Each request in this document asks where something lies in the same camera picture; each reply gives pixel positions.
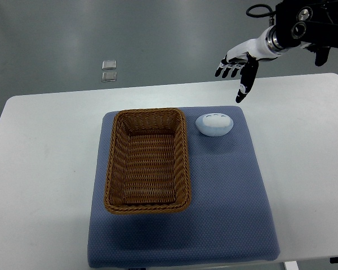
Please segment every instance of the white table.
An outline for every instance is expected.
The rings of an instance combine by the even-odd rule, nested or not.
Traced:
[[[89,269],[109,111],[236,105],[239,81],[16,96],[0,118],[0,269]],[[338,76],[257,79],[239,104],[272,207],[276,262],[338,256]]]

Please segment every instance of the wicker basket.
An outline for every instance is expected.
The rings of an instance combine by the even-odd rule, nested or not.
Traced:
[[[186,120],[176,108],[113,120],[104,205],[113,214],[174,213],[190,204]]]

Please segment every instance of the gray floor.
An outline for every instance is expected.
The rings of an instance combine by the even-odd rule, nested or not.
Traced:
[[[279,1],[259,2],[274,8]],[[221,80],[214,73],[227,50],[268,27],[268,19],[245,15],[254,3],[0,0],[0,115],[16,95]],[[118,79],[102,83],[101,63],[108,59],[117,60]],[[338,74],[338,49],[316,67],[314,54],[294,48],[261,63],[258,77],[327,72]],[[300,262],[299,267],[338,269],[328,259]]]

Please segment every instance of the white robotic hand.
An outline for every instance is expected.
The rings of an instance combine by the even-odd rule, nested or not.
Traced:
[[[226,78],[232,69],[231,77],[235,77],[241,69],[241,85],[238,91],[236,102],[240,103],[251,90],[259,67],[259,61],[271,61],[287,52],[282,48],[276,39],[275,26],[267,28],[257,39],[250,39],[230,49],[221,60],[215,77],[218,77],[222,70],[222,77]]]

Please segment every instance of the robot finger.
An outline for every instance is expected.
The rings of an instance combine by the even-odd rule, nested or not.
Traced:
[[[224,70],[223,75],[222,75],[221,77],[222,77],[223,79],[226,78],[226,76],[228,76],[229,72],[230,72],[230,68],[227,67],[227,68]]]
[[[219,66],[218,69],[215,72],[215,77],[218,77],[222,70],[223,70],[223,68]]]

